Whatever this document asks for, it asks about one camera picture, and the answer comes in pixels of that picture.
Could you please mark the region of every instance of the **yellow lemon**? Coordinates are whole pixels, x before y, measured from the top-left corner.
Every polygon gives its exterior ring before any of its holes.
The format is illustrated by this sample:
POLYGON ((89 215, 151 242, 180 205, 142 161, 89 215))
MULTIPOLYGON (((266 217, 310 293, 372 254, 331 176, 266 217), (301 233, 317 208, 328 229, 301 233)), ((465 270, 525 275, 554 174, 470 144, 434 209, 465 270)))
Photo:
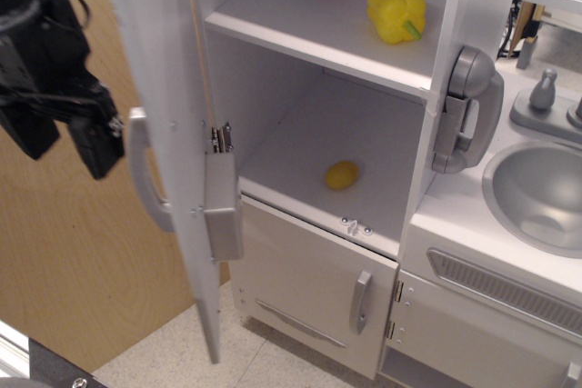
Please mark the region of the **yellow lemon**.
POLYGON ((326 171, 326 185, 332 190, 344 190, 353 185, 358 176, 357 165, 351 161, 340 161, 326 171))

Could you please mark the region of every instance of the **tiled floor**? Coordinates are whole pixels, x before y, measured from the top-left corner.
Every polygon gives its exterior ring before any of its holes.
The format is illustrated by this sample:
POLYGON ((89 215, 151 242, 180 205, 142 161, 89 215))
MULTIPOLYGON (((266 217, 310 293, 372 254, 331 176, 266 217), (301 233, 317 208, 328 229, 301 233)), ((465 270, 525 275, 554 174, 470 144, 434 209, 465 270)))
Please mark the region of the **tiled floor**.
POLYGON ((396 388, 372 382, 303 344, 242 317, 221 287, 222 361, 206 355, 193 306, 95 372, 111 388, 396 388))

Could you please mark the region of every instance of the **faucet handle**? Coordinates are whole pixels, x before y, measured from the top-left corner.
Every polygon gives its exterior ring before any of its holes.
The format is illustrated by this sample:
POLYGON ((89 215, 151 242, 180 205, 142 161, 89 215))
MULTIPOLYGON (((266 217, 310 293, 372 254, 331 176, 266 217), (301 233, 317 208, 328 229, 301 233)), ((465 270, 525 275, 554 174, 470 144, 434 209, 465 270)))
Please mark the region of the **faucet handle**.
POLYGON ((537 110, 546 111, 556 101, 557 72, 553 68, 547 68, 542 73, 542 78, 536 84, 529 96, 529 104, 537 110))
POLYGON ((568 108, 566 117, 570 124, 582 129, 582 99, 578 105, 573 104, 568 108))

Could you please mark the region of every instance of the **door hinge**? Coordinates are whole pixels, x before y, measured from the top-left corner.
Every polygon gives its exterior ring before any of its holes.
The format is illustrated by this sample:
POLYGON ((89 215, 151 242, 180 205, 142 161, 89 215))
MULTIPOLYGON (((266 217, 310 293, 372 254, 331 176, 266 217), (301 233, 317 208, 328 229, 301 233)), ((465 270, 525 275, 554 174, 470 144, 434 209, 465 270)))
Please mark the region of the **door hinge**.
POLYGON ((212 128, 212 146, 215 154, 227 154, 234 149, 230 138, 231 130, 228 122, 220 129, 212 128))
POLYGON ((388 340, 391 340, 392 337, 394 336, 394 327, 395 326, 396 326, 396 324, 392 320, 388 321, 388 330, 386 332, 386 338, 388 340))
POLYGON ((394 301, 400 302, 402 298, 402 288, 404 288, 404 282, 397 281, 396 286, 394 287, 394 301))

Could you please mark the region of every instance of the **gray sink basin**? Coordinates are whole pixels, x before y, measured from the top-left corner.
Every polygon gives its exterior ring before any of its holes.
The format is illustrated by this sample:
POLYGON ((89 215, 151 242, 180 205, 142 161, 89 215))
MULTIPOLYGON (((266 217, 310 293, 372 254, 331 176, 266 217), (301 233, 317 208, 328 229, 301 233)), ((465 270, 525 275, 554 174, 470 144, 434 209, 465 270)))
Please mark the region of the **gray sink basin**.
POLYGON ((582 151, 524 143, 496 154, 483 175, 496 219, 540 250, 582 258, 582 151))

